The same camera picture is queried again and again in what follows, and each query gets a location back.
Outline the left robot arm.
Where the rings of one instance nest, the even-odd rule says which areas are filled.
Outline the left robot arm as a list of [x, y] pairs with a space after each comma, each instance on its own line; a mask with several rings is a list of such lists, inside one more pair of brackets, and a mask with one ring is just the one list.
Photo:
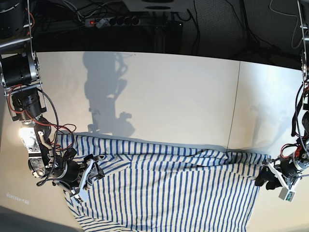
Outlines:
[[282, 187], [293, 191], [298, 182], [306, 177], [302, 174], [309, 167], [309, 2], [297, 1], [301, 43], [302, 84], [295, 98], [295, 112], [292, 118], [291, 136], [296, 143], [285, 144], [276, 159], [267, 159], [255, 179], [255, 185], [266, 184], [268, 190]]

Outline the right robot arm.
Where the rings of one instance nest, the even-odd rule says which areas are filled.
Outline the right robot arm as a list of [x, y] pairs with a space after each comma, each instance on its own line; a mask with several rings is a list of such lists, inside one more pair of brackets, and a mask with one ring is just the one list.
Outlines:
[[50, 98], [42, 89], [39, 61], [32, 45], [33, 26], [29, 1], [1, 1], [0, 51], [13, 51], [14, 55], [0, 59], [0, 83], [12, 121], [22, 123], [19, 136], [38, 185], [50, 181], [76, 197], [104, 177], [98, 164], [102, 156], [88, 155], [78, 164], [73, 146], [62, 148], [57, 141], [61, 125], [43, 117]]

